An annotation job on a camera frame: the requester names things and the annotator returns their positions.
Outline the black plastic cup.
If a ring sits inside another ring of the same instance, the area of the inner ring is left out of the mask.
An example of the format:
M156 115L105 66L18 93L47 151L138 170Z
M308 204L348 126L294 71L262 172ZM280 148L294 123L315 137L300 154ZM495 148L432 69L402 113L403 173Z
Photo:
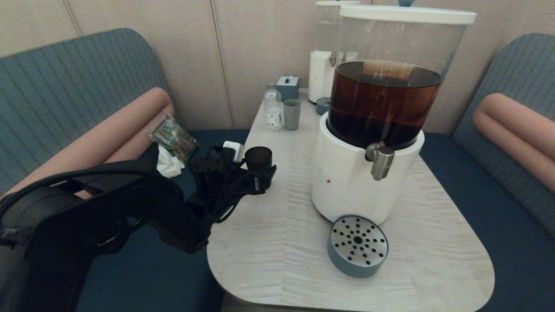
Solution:
M272 167L272 151L265 146L252 147L245 152L244 160L250 172L269 172Z

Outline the silver metal dispenser tap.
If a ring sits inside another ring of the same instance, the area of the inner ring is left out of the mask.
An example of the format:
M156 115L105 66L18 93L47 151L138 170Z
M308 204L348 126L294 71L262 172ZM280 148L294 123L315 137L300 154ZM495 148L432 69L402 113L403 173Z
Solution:
M365 158L372 162L371 175L373 180L385 179L389 173L395 150L385 146L383 142L373 143L366 148Z

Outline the grey blue cup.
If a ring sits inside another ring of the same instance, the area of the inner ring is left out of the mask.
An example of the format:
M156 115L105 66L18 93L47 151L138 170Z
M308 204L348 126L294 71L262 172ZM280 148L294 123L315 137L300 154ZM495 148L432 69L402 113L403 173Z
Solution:
M284 128L289 131L297 130L300 122L301 102L288 99L283 102Z

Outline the clear plastic water bottle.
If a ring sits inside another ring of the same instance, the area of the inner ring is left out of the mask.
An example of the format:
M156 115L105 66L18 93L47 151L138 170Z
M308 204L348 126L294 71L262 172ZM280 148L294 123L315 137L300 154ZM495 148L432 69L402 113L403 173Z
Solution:
M278 131L283 122L283 109L281 94L276 89L275 83L267 85L263 98L265 124L268 130Z

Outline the crumpled white tissue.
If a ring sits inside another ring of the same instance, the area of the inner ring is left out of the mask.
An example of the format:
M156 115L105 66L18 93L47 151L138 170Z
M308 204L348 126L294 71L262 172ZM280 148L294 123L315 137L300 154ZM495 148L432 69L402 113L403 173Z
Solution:
M185 164L177 157L171 154L167 149L158 144L158 162L156 169L166 178L174 178L182 174Z

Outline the large tea drink dispenser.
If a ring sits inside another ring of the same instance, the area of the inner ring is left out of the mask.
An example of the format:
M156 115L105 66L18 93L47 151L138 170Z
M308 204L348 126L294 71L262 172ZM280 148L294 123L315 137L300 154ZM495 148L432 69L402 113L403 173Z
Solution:
M343 18L314 160L311 197L322 216L360 215L376 224L388 217L466 27ZM379 142L395 157L386 178L376 181L365 152Z

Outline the green snack packet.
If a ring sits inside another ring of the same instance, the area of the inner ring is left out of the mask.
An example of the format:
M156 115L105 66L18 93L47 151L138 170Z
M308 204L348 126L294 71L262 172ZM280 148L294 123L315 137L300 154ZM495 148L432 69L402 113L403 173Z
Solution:
M199 142L170 114L159 117L147 136L176 156L185 166L199 148Z

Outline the blue tissue box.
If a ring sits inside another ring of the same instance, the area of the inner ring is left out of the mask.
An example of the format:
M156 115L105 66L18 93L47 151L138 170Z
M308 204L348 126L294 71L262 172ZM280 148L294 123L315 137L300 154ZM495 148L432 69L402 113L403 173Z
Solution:
M276 90L282 101L299 98L300 79L297 76L281 76L276 83Z

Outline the empty clear drink dispenser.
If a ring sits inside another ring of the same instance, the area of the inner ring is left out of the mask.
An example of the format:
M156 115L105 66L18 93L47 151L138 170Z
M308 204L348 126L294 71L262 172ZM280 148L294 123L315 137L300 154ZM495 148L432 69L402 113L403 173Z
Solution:
M317 6L317 26L310 54L308 99L316 103L331 97L342 18L341 6Z

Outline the pink bolster cushion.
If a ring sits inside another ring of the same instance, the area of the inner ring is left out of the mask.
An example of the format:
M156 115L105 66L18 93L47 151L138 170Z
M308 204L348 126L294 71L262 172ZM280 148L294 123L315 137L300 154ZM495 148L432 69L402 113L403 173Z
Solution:
M555 194L555 122L501 93L473 113L478 131Z
M174 112L170 95L162 88L152 88L52 156L0 198L62 172L137 159L153 144L147 131Z

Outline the blue grey ribbed sofa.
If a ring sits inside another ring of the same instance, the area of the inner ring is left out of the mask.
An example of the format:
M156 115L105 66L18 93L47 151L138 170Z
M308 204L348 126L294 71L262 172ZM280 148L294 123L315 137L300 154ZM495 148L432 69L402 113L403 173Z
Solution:
M492 260L494 289L477 312L555 312L555 192L473 125L494 93L555 122L555 36L508 43L454 134L427 133L421 156Z
M60 42L0 60L0 158L22 175L122 108L148 87L165 87L150 45L131 29ZM170 275L181 312L219 312L223 290L208 271L206 247L184 252Z

